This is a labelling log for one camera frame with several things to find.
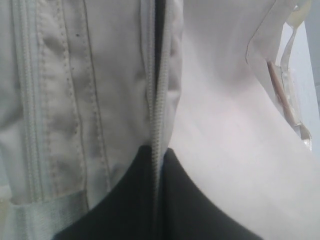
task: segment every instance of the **black fabric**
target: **black fabric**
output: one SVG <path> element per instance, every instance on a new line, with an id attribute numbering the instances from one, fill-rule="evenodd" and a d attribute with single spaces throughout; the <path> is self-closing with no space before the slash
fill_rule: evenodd
<path id="1" fill-rule="evenodd" d="M 109 195 L 54 240 L 148 240 L 152 224 L 151 148 L 139 149 Z"/>
<path id="2" fill-rule="evenodd" d="M 92 211 L 54 240 L 259 240 L 218 209 L 192 182 L 169 149 L 152 236 L 151 148 L 139 149 L 119 184 Z"/>
<path id="3" fill-rule="evenodd" d="M 162 189 L 164 240 L 261 239 L 224 214 L 197 188 L 172 149 L 164 157 Z"/>

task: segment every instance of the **fabric strap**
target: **fabric strap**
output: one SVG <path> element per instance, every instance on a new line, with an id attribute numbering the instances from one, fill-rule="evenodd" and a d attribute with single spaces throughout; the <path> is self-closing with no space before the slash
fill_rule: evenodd
<path id="1" fill-rule="evenodd" d="M 50 240 L 87 211 L 85 191 L 43 203 L 10 203 L 3 240 Z"/>

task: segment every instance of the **zipper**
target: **zipper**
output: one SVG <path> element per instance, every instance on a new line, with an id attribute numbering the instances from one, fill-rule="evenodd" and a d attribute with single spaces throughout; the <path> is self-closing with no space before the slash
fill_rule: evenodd
<path id="1" fill-rule="evenodd" d="M 160 53 L 159 73 L 154 77 L 156 91 L 152 122 L 152 173 L 153 173 L 153 233 L 156 234 L 159 210 L 159 191 L 161 169 L 164 154 L 165 110 L 169 84 L 169 59 L 171 53 L 171 9 L 172 1 L 165 0 L 162 48 Z"/>
<path id="2" fill-rule="evenodd" d="M 43 200 L 40 178 L 40 157 L 38 149 L 37 125 L 41 123 L 37 114 L 37 100 L 40 99 L 37 91 L 38 85 L 34 83 L 35 73 L 31 55 L 30 31 L 32 19 L 35 14 L 30 13 L 33 0 L 12 0 L 12 13 L 14 22 L 14 37 L 18 76 L 21 87 L 21 100 L 23 105 L 23 118 L 25 127 L 25 148 L 28 169 L 28 181 L 31 202 Z"/>

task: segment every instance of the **white wall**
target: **white wall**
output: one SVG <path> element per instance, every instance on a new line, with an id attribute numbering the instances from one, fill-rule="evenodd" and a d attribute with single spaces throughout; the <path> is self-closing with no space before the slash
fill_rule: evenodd
<path id="1" fill-rule="evenodd" d="M 285 26 L 283 27 L 282 39 L 279 48 L 279 56 L 282 55 L 291 34 L 291 28 L 285 24 Z M 302 117 L 301 120 L 311 133 L 312 151 L 320 160 L 319 108 L 313 76 L 313 68 L 309 53 L 308 38 L 304 23 L 298 29 L 298 33 L 296 35 L 291 53 L 289 66 L 290 68 L 295 70 L 296 78 L 294 85 L 297 91 L 298 104 Z"/>

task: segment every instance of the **beige fabric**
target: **beige fabric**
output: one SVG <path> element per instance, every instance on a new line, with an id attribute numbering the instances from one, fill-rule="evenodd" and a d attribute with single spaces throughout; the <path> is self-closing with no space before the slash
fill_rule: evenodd
<path id="1" fill-rule="evenodd" d="M 213 203 L 271 240 L 320 238 L 320 163 L 262 87 L 271 84 L 266 60 L 295 4 L 184 1 L 170 146 Z"/>

